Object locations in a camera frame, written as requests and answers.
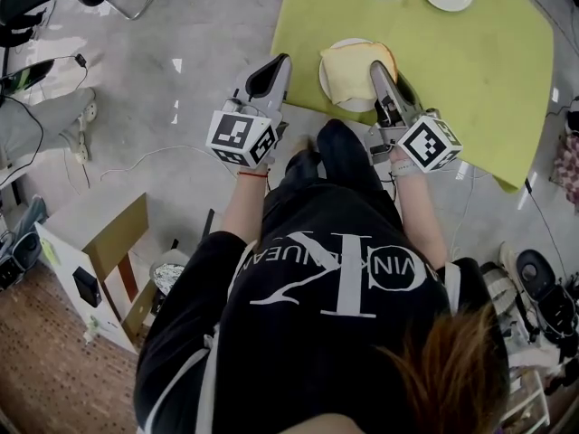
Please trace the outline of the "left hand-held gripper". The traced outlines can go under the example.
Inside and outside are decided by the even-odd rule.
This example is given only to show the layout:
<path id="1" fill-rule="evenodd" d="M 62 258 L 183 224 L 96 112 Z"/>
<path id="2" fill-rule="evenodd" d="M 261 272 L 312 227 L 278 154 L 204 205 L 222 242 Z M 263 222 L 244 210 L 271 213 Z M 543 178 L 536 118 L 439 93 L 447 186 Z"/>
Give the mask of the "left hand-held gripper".
<path id="1" fill-rule="evenodd" d="M 291 71 L 290 56 L 279 54 L 246 81 L 246 92 L 260 99 L 243 98 L 236 92 L 214 111 L 205 144 L 218 159 L 246 168 L 271 162 L 269 155 L 288 126 L 281 106 Z"/>

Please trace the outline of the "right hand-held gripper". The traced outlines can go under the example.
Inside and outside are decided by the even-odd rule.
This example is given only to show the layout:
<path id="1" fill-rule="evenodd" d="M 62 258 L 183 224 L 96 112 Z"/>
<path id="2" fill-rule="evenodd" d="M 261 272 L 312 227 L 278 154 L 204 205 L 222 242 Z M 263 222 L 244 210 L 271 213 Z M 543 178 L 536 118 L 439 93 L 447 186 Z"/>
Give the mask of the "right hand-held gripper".
<path id="1" fill-rule="evenodd" d="M 364 136 L 372 165 L 383 163 L 400 147 L 425 173 L 452 162 L 463 145 L 435 108 L 425 109 L 407 79 L 397 83 L 380 61 L 373 61 L 370 77 L 377 102 L 376 123 Z"/>

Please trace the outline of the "person's right hand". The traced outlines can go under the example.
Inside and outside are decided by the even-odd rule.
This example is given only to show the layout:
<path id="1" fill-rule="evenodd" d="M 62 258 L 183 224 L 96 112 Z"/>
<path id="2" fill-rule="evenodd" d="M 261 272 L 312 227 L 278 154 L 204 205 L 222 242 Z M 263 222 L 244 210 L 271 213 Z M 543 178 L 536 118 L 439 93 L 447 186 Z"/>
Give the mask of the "person's right hand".
<path id="1" fill-rule="evenodd" d="M 396 146 L 389 154 L 391 166 L 397 171 L 419 169 L 416 163 L 399 147 Z"/>

